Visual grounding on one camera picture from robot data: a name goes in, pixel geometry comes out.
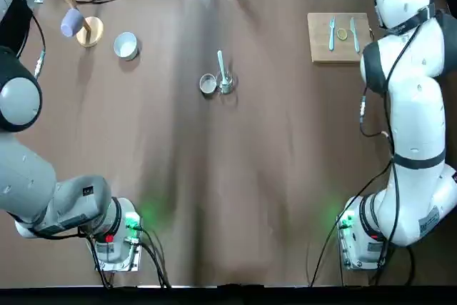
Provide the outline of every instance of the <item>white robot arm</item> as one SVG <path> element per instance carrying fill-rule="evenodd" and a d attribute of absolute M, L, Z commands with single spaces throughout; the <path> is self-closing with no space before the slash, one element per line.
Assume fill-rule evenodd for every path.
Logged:
<path fill-rule="evenodd" d="M 392 34 L 364 49 L 361 74 L 367 87 L 381 95 L 391 74 L 387 92 L 398 184 L 391 169 L 384 190 L 346 204 L 338 232 L 348 269 L 378 268 L 382 242 L 391 235 L 396 216 L 391 242 L 408 246 L 457 204 L 457 173 L 444 161 L 444 106 L 434 79 L 457 68 L 457 23 L 446 14 L 433 16 L 430 1 L 377 0 L 380 22 Z"/>
<path fill-rule="evenodd" d="M 0 0 L 0 25 L 13 0 Z M 141 219 L 127 199 L 111 197 L 101 176 L 57 182 L 50 163 L 20 144 L 14 132 L 29 128 L 41 112 L 36 79 L 6 47 L 0 47 L 0 209 L 9 212 L 27 238 L 55 239 L 78 228 L 96 241 L 104 270 L 130 270 L 139 260 Z"/>

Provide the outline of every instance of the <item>brown tablecloth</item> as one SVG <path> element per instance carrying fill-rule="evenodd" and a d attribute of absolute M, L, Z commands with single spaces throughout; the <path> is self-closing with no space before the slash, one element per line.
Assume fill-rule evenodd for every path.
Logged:
<path fill-rule="evenodd" d="M 382 170 L 388 147 L 358 132 L 358 66 L 311 63 L 306 15 L 367 12 L 375 27 L 373 0 L 81 6 L 104 22 L 92 49 L 60 34 L 66 10 L 62 0 L 45 0 L 36 12 L 48 47 L 39 79 L 44 106 L 19 139 L 50 161 L 60 180 L 101 174 L 113 195 L 132 200 L 161 237 L 172 284 L 307 284 L 337 214 Z M 122 31 L 141 42 L 130 62 L 112 48 Z M 40 46 L 33 28 L 22 58 L 31 70 Z M 217 72 L 219 49 L 237 87 L 208 100 L 198 82 Z M 383 122 L 380 105 L 368 95 L 367 131 Z M 381 187 L 382 180 L 370 191 Z M 0 286 L 99 284 L 83 240 L 26 240 L 8 215 L 0 216 L 0 263 L 8 271 Z M 446 241 L 430 239 L 447 239 L 445 229 L 441 224 L 415 248 L 419 281 L 452 283 L 455 268 L 431 252 L 438 244 L 451 251 Z M 407 279 L 402 253 L 389 266 L 392 282 Z M 440 272 L 432 276 L 430 266 Z M 345 272 L 344 279 L 367 284 L 365 273 Z M 139 273 L 116 275 L 114 283 L 157 284 L 147 255 Z M 339 283 L 333 239 L 317 284 Z"/>

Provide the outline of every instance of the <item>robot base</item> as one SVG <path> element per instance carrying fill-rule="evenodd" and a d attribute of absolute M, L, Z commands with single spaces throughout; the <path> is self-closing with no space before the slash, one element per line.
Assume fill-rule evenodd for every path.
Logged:
<path fill-rule="evenodd" d="M 345 269 L 377 269 L 382 242 L 365 233 L 358 217 L 361 197 L 354 201 L 338 222 L 338 245 Z"/>
<path fill-rule="evenodd" d="M 138 271 L 141 259 L 141 231 L 127 226 L 142 225 L 134 205 L 125 198 L 118 199 L 121 205 L 121 223 L 111 242 L 95 243 L 100 267 L 104 271 Z"/>

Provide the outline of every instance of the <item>wooden cutting board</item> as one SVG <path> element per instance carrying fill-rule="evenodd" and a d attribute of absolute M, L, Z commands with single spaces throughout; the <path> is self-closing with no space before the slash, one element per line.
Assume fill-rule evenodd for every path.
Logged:
<path fill-rule="evenodd" d="M 328 49 L 330 39 L 330 20 L 335 16 L 335 48 Z M 360 51 L 357 54 L 354 48 L 354 36 L 351 31 L 350 20 L 354 17 L 356 33 Z M 338 28 L 348 32 L 345 41 L 336 36 Z M 325 64 L 357 64 L 362 56 L 363 48 L 371 42 L 370 27 L 366 14 L 308 14 L 309 43 L 313 62 Z"/>

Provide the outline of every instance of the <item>white bowl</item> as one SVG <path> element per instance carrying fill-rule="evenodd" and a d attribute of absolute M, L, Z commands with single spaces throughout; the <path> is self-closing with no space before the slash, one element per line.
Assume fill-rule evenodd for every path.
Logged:
<path fill-rule="evenodd" d="M 114 41 L 114 52 L 121 59 L 130 61 L 138 54 L 138 43 L 131 32 L 123 32 Z"/>
<path fill-rule="evenodd" d="M 203 94 L 212 94 L 216 90 L 217 82 L 213 74 L 205 74 L 200 78 L 200 91 Z"/>

